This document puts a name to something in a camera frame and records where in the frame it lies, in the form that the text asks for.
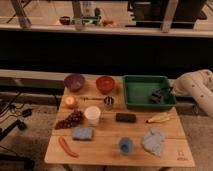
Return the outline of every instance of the chair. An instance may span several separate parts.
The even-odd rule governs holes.
[[[193,28],[207,0],[179,0],[173,28]],[[168,0],[129,1],[127,10],[133,12],[138,27],[160,27]]]

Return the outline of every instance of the yellow item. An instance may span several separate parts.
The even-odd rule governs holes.
[[[68,108],[73,109],[77,106],[77,101],[76,101],[75,97],[68,96],[65,99],[65,104]]]
[[[168,121],[170,119],[169,114],[167,112],[161,112],[158,113],[154,116],[152,116],[150,119],[148,119],[146,122],[147,123],[154,123],[154,122],[164,122],[164,121]]]

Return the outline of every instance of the floor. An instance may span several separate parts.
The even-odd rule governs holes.
[[[1,146],[11,149],[20,156],[30,157],[35,160],[35,171],[64,171],[62,165],[52,165],[44,163],[44,156],[51,135],[51,129],[56,117],[57,107],[55,98],[52,95],[46,95],[47,104],[38,104],[33,98],[22,98],[22,102],[16,103],[17,107],[21,103],[27,102],[22,108],[17,110],[21,112],[24,109],[32,108],[32,116],[24,119],[27,129],[20,131],[15,128],[6,138],[1,141]],[[177,107],[183,128],[187,135],[193,157],[195,159],[195,168],[171,168],[169,171],[212,171],[213,170],[213,119],[204,112],[198,114],[192,108],[191,104],[179,104]],[[10,117],[7,121],[0,124],[5,128],[15,120]],[[7,150],[0,148],[0,153],[12,154]],[[71,166],[74,171],[101,171],[102,166]],[[159,168],[148,167],[107,167],[107,171],[155,171]],[[23,163],[0,161],[0,171],[21,171]]]

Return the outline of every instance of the green tray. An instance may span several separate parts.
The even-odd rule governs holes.
[[[128,109],[161,109],[166,110],[176,105],[172,94],[166,101],[154,103],[150,100],[153,91],[169,88],[168,78],[165,76],[124,75],[124,98]]]

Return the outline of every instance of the grapes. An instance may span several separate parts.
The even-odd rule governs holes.
[[[66,119],[58,121],[55,125],[55,129],[66,129],[75,127],[83,121],[83,112],[80,110],[74,110]]]

